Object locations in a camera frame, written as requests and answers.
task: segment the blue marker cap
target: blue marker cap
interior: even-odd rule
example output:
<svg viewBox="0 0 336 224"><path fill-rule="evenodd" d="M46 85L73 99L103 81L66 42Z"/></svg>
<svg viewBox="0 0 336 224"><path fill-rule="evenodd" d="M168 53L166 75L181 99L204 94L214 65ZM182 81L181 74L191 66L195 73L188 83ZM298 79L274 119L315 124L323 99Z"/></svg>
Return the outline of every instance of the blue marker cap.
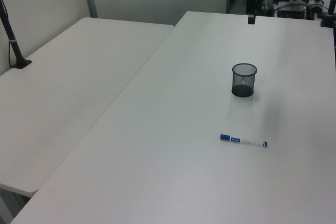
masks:
<svg viewBox="0 0 336 224"><path fill-rule="evenodd" d="M221 140L228 140L228 141L230 141L230 136L221 134L221 135L220 135L220 139L221 139Z"/></svg>

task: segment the marker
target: marker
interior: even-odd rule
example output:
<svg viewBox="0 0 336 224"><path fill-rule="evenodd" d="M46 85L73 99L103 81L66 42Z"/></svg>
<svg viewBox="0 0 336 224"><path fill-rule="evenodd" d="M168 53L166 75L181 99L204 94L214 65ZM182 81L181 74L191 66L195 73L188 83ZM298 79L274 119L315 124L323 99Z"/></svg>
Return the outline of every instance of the marker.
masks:
<svg viewBox="0 0 336 224"><path fill-rule="evenodd" d="M220 135L220 139L221 141L231 141L231 142L239 143L239 144L248 144L248 145L259 146L259 147L267 147L266 141L264 141L263 143L255 143L251 141L241 140L240 138L236 138L236 137L230 137L229 135L224 135L224 134Z"/></svg>

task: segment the black mesh pencil cup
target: black mesh pencil cup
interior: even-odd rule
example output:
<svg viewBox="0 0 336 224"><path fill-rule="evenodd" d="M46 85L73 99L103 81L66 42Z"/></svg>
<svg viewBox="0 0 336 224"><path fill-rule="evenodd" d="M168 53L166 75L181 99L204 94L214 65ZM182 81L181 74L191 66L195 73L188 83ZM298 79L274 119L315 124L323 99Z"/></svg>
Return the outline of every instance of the black mesh pencil cup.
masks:
<svg viewBox="0 0 336 224"><path fill-rule="evenodd" d="M249 97L253 95L257 68L252 64L240 63L233 66L232 72L232 94L238 97Z"/></svg>

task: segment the black pole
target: black pole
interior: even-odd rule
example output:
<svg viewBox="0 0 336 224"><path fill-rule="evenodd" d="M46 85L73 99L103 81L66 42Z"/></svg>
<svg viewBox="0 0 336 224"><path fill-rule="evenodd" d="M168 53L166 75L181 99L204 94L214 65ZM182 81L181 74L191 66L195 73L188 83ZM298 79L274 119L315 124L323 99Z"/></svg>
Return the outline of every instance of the black pole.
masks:
<svg viewBox="0 0 336 224"><path fill-rule="evenodd" d="M333 27L334 23L334 11L335 11L336 0L330 0L329 9L327 14L324 13L321 20L322 27Z"/></svg>
<svg viewBox="0 0 336 224"><path fill-rule="evenodd" d="M12 27L9 23L5 7L3 6L3 0L0 0L0 18L1 18L2 24L4 25L9 42L12 46L12 49L16 57L16 64L13 65L13 68L23 69L25 66L29 65L32 61L26 60L25 58L23 58L21 54L19 45L16 41Z"/></svg>

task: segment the gray floor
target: gray floor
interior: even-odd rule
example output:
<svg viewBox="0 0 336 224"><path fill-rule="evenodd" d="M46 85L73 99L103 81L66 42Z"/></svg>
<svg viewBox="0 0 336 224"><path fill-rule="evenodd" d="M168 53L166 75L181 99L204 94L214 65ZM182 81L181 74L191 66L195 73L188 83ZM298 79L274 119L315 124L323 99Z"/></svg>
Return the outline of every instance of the gray floor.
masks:
<svg viewBox="0 0 336 224"><path fill-rule="evenodd" d="M28 197L0 189L0 224L11 223L28 200Z"/></svg>
<svg viewBox="0 0 336 224"><path fill-rule="evenodd" d="M246 0L230 0L230 14L245 15Z"/></svg>

